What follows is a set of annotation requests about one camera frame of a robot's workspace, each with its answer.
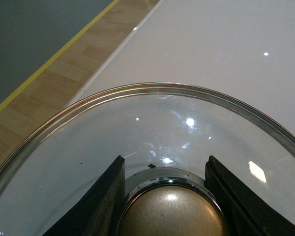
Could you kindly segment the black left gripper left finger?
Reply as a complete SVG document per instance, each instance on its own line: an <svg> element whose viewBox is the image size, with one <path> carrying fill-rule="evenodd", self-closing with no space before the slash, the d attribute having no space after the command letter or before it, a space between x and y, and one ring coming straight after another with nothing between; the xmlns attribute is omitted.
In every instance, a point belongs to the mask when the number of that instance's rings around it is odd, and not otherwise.
<svg viewBox="0 0 295 236"><path fill-rule="evenodd" d="M125 159L118 156L86 194L44 235L107 236L124 192Z"/></svg>

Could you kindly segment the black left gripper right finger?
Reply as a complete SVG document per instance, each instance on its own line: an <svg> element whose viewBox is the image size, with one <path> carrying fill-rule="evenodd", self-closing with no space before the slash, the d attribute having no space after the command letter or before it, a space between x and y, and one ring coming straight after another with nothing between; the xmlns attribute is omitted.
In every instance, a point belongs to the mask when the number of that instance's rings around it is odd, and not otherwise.
<svg viewBox="0 0 295 236"><path fill-rule="evenodd" d="M214 195L232 236L295 236L295 225L271 208L214 156L205 167L206 188Z"/></svg>

